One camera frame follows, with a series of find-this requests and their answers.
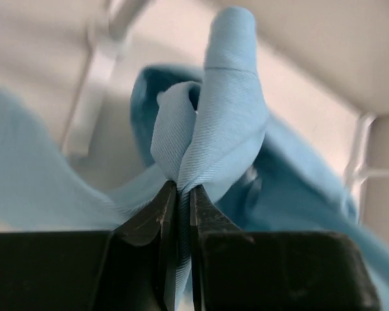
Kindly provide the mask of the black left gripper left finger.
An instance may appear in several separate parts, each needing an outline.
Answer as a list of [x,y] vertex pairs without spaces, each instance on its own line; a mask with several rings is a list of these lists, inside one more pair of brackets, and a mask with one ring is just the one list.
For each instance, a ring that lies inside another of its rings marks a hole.
[[112,238],[112,310],[174,310],[177,233],[176,185],[115,230]]

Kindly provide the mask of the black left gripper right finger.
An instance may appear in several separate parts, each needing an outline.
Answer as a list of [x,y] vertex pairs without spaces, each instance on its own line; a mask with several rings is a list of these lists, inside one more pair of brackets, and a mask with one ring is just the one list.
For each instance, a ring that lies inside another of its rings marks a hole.
[[195,310],[254,310],[255,240],[209,199],[190,192],[190,237]]

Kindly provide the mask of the light blue trousers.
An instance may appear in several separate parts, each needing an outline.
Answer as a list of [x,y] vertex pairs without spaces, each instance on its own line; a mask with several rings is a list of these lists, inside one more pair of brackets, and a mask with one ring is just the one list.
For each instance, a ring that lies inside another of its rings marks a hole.
[[389,310],[389,249],[359,226],[350,192],[324,160],[268,110],[250,11],[232,6],[215,16],[202,70],[144,68],[130,113],[146,169],[103,193],[72,170],[39,119],[0,89],[0,221],[21,230],[114,229],[173,180],[180,196],[180,301],[191,291],[189,191],[203,185],[245,230],[329,229],[349,236]]

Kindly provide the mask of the white clothes rack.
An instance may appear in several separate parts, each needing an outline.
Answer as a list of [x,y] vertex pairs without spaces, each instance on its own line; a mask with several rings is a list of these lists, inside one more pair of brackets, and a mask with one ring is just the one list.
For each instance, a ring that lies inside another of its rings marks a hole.
[[[131,42],[134,23],[149,5],[151,1],[108,1],[102,12],[89,24],[87,37],[90,54],[61,145],[62,153],[68,159],[82,159],[88,155],[112,74]],[[361,109],[344,173],[348,187],[386,175],[385,171],[369,167],[366,162],[370,126],[374,120],[372,111]]]

